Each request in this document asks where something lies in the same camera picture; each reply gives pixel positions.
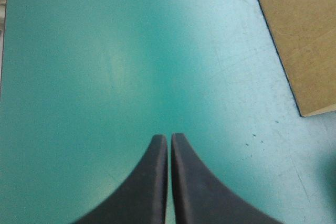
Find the green table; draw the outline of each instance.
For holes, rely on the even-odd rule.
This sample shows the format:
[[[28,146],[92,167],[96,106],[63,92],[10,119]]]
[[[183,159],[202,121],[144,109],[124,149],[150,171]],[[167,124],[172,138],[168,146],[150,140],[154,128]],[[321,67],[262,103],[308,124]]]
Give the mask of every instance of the green table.
[[[299,116],[257,0],[8,0],[6,15],[0,223],[74,221],[173,132],[271,216],[336,221],[336,114]]]

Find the black plastic part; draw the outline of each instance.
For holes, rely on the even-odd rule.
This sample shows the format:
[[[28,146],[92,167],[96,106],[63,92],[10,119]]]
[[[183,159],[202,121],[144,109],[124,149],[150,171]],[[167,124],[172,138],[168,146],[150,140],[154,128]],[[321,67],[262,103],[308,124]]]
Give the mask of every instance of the black plastic part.
[[[184,134],[172,135],[171,164],[177,224],[280,224],[224,186]]]
[[[121,186],[75,223],[163,224],[166,198],[167,142],[163,135],[155,135]]]

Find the tabletop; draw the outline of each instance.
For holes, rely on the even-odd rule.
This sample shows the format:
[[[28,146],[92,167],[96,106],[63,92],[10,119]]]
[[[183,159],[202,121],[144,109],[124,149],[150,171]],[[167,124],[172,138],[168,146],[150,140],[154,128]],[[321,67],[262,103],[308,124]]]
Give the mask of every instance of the tabletop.
[[[334,223],[335,123],[300,117],[257,0],[7,0],[0,223],[76,220],[173,132],[261,211]]]

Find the cardboard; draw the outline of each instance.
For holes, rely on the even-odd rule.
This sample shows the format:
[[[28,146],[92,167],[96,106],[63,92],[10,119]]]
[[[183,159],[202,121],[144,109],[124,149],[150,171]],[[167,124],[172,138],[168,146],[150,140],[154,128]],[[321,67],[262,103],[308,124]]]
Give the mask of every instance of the cardboard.
[[[336,110],[336,0],[259,0],[302,116]]]

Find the scratch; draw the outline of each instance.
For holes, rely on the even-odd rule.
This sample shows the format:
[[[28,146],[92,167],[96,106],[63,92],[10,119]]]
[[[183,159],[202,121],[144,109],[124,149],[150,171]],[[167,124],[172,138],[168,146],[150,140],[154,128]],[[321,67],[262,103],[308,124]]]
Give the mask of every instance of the scratch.
[[[309,203],[310,203],[309,195],[308,195],[307,190],[306,190],[306,188],[305,188],[305,185],[303,184],[303,181],[302,181],[302,179],[301,179],[301,177],[300,177],[300,175],[299,175],[298,169],[296,168],[296,165],[295,165],[295,163],[294,163],[294,160],[293,160],[293,157],[292,157],[291,154],[290,154],[290,159],[292,160],[292,163],[293,163],[294,169],[295,169],[295,171],[296,171],[296,174],[298,175],[298,178],[299,178],[299,180],[300,180],[300,183],[301,183],[301,185],[302,185],[302,188],[303,188],[303,190],[304,190],[304,193],[305,193],[305,195],[306,195],[306,197],[307,197],[307,199],[308,199],[308,201],[309,201]]]

